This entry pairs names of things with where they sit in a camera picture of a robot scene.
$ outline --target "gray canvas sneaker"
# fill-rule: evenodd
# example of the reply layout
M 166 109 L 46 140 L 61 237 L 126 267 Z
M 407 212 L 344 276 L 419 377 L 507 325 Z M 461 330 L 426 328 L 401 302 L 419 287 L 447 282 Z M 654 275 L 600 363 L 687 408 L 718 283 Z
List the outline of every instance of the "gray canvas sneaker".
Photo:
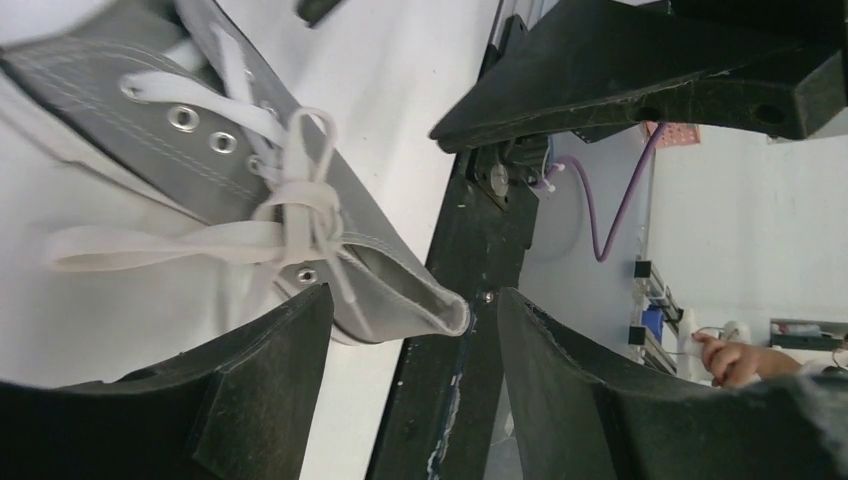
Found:
M 62 35 L 7 47 L 2 65 L 132 175 L 79 162 L 208 225 L 179 237 L 69 226 L 52 232 L 50 267 L 207 255 L 254 265 L 245 321 L 272 293 L 328 282 L 343 343 L 467 328 L 466 302 L 432 278 L 335 150 L 332 117 L 302 108 L 214 1 L 120 0 Z

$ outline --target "black metal frame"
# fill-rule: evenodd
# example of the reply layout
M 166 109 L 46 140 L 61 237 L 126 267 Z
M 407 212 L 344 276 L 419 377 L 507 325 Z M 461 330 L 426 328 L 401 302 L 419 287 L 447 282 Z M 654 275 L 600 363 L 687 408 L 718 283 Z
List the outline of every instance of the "black metal frame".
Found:
M 523 22 L 513 17 L 504 35 L 516 29 L 523 30 Z M 505 50 L 506 44 L 488 46 L 481 76 Z M 502 162 L 510 148 L 538 164 L 546 149 L 528 146 L 492 145 L 456 157 L 427 267 L 469 300 L 473 324 L 459 338 L 404 342 L 368 479 L 483 477 L 503 382 L 497 295 L 503 286 L 518 285 L 538 200 L 523 181 L 511 182 L 502 199 L 493 198 L 480 172 Z M 510 177 L 520 178 L 520 172 Z

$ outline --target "white wall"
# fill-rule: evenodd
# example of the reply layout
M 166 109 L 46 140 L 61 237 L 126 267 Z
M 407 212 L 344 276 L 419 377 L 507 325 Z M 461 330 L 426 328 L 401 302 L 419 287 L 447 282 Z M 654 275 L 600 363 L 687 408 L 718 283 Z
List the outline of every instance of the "white wall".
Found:
M 848 322 L 848 137 L 769 145 L 701 127 L 662 149 L 649 256 L 701 325 L 770 318 Z

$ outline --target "metal eyelet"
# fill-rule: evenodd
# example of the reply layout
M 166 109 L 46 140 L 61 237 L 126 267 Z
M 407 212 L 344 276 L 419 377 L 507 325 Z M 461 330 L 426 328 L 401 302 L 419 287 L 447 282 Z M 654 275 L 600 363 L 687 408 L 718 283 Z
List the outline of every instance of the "metal eyelet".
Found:
M 297 271 L 297 281 L 301 285 L 312 285 L 318 281 L 318 272 L 309 267 L 301 268 Z
M 214 150 L 215 153 L 229 155 L 236 150 L 237 145 L 238 141 L 236 140 L 236 137 L 229 133 L 215 132 L 212 135 L 209 135 L 209 146 L 212 147 L 212 150 Z
M 261 102 L 259 102 L 259 107 L 262 108 L 263 110 L 265 110 L 266 112 L 270 113 L 271 115 L 273 115 L 274 118 L 276 118 L 277 120 L 280 119 L 280 114 L 277 113 L 277 109 L 272 107 L 271 103 L 268 102 L 267 100 L 262 100 Z
M 247 157 L 247 171 L 254 175 L 261 175 L 259 172 L 259 165 L 262 160 L 259 159 L 259 155 L 251 155 Z
M 126 76 L 123 76 L 123 77 L 121 77 L 120 80 L 118 80 L 118 88 L 121 89 L 121 93 L 123 93 L 125 97 L 132 100 L 133 102 L 147 103 L 144 100 L 139 100 L 139 98 L 138 98 L 139 88 L 133 86 L 132 83 L 130 82 L 129 78 L 127 78 Z
M 200 116 L 185 105 L 177 105 L 168 110 L 168 121 L 181 132 L 193 132 L 200 125 Z

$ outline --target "shoe tongue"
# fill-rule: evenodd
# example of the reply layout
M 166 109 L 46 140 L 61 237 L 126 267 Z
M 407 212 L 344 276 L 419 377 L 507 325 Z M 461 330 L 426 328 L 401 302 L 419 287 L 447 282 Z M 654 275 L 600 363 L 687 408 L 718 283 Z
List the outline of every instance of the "shoe tongue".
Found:
M 218 93 L 223 82 L 208 59 L 191 42 L 171 0 L 122 0 L 87 23 L 79 33 L 98 41 L 132 43 L 160 52 Z

